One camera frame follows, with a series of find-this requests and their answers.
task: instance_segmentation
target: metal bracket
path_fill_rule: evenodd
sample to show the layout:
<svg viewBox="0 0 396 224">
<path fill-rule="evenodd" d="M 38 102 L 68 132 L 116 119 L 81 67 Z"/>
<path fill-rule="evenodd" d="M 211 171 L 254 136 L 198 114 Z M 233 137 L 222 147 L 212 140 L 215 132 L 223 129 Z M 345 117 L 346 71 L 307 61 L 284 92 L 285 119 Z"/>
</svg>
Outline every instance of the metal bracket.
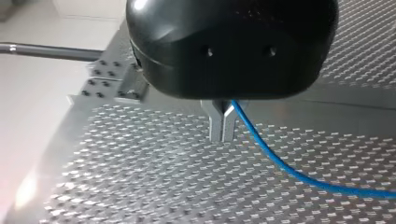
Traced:
<svg viewBox="0 0 396 224">
<path fill-rule="evenodd" d="M 209 116 L 209 139 L 212 142 L 233 141 L 237 114 L 233 106 L 226 103 L 225 101 L 201 101 L 202 109 Z M 245 109 L 248 101 L 241 101 L 239 104 Z"/>
</svg>

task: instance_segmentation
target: metal platform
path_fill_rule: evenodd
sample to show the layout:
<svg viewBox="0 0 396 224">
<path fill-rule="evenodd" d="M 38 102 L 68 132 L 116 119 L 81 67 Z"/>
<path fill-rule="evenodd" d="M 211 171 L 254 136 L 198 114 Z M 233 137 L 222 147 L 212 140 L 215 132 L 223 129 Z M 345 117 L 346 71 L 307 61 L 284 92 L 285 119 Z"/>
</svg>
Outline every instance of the metal platform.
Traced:
<svg viewBox="0 0 396 224">
<path fill-rule="evenodd" d="M 396 190 L 396 0 L 340 1 L 340 9 L 318 83 L 288 100 L 250 102 L 246 111 L 301 172 Z M 125 36 L 122 26 L 92 69 L 91 80 L 110 85 L 87 83 L 89 95 L 73 97 L 6 223 L 396 223 L 394 200 L 332 194 L 286 175 L 242 122 L 232 142 L 210 142 L 198 101 L 152 88 L 120 95 L 121 87 L 143 92 L 122 83 L 139 73 L 129 69 Z M 21 203 L 21 195 L 30 200 Z"/>
</svg>

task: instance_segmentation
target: white wall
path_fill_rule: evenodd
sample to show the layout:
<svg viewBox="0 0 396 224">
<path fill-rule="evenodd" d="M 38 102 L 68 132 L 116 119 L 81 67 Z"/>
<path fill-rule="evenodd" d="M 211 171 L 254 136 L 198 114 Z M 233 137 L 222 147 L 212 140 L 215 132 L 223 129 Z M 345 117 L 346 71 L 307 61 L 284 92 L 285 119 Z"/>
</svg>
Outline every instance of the white wall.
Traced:
<svg viewBox="0 0 396 224">
<path fill-rule="evenodd" d="M 120 20 L 126 0 L 53 0 L 63 17 L 90 20 Z"/>
</svg>

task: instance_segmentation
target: perforated metal surface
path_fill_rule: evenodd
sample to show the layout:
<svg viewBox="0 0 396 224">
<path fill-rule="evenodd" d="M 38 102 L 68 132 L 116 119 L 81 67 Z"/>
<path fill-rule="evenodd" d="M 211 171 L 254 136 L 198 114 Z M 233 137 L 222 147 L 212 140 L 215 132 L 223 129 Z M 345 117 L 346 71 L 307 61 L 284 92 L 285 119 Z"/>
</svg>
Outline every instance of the perforated metal surface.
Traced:
<svg viewBox="0 0 396 224">
<path fill-rule="evenodd" d="M 340 21 L 320 82 L 396 87 L 396 1 L 339 0 Z"/>
<path fill-rule="evenodd" d="M 231 144 L 207 118 L 94 111 L 43 223 L 394 223 L 396 202 L 310 188 L 276 168 L 241 122 Z M 270 147 L 323 181 L 396 189 L 396 141 L 260 124 Z"/>
</svg>

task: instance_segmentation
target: small hole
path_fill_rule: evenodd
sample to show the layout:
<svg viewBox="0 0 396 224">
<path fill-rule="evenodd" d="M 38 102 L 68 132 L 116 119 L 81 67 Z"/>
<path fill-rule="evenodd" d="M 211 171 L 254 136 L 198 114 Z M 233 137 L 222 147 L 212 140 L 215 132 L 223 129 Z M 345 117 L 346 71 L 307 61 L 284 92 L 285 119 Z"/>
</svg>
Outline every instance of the small hole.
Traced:
<svg viewBox="0 0 396 224">
<path fill-rule="evenodd" d="M 206 57 L 212 57 L 213 56 L 213 49 L 210 48 L 208 45 L 202 46 L 201 47 L 201 52 Z"/>
<path fill-rule="evenodd" d="M 273 46 L 264 47 L 262 49 L 262 55 L 265 57 L 274 57 L 276 55 L 276 48 Z"/>
</svg>

